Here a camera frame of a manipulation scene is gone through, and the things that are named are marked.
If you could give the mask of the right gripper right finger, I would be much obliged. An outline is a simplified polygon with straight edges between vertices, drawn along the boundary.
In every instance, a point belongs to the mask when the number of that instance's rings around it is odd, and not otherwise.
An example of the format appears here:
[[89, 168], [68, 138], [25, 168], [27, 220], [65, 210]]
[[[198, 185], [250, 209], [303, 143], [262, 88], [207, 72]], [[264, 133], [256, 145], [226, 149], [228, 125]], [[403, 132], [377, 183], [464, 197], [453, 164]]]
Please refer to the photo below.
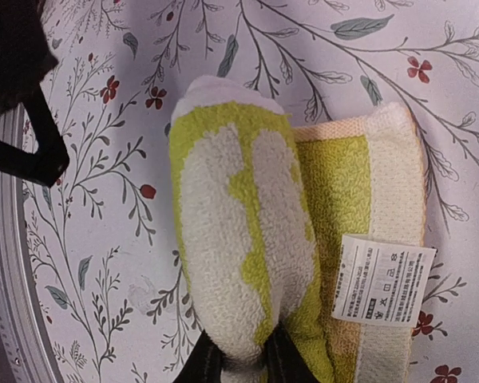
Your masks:
[[268, 383], [319, 383], [280, 322], [264, 344]]

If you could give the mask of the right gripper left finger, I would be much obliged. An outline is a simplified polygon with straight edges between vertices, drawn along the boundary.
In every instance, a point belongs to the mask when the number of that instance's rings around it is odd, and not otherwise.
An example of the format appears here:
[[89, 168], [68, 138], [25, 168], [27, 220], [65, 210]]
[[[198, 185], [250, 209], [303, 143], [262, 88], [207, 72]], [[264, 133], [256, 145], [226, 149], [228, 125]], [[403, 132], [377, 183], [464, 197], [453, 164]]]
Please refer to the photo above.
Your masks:
[[202, 333], [179, 372], [177, 383], [220, 383], [223, 362], [221, 350]]

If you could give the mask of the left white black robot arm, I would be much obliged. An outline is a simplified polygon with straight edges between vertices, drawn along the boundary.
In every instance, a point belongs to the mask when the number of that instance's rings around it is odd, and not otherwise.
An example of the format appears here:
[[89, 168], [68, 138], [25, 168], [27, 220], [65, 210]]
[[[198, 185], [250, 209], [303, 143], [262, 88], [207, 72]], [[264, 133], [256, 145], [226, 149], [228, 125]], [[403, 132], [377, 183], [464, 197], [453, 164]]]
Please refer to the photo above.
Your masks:
[[22, 105], [38, 142], [24, 152], [0, 140], [0, 172], [52, 187], [69, 155], [41, 89], [58, 59], [46, 39], [39, 1], [0, 1], [0, 115]]

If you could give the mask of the green white patterned towel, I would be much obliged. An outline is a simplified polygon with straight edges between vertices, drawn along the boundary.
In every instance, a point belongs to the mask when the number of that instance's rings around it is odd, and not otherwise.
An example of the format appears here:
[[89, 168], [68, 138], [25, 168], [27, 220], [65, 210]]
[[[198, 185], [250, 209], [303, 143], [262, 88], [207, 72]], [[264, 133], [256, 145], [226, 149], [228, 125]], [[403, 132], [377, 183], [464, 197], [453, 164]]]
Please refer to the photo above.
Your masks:
[[292, 128], [272, 99], [202, 76], [169, 134], [184, 277], [221, 382], [267, 382], [282, 322], [319, 382], [404, 382], [435, 250], [410, 111]]

